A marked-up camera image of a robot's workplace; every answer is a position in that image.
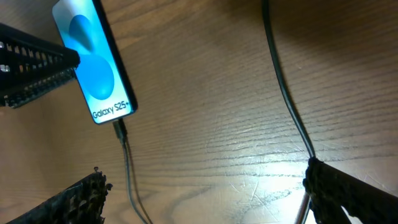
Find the wooden table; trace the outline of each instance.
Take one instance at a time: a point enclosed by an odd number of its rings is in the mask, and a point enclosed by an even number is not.
[[[56,0],[0,0],[0,22],[61,43]],[[308,154],[282,100],[260,1],[103,0],[139,111],[125,119],[154,223],[292,223]],[[398,2],[271,1],[317,156],[398,195]],[[0,222],[99,166],[106,223],[139,223],[111,124],[77,82],[0,108]]]

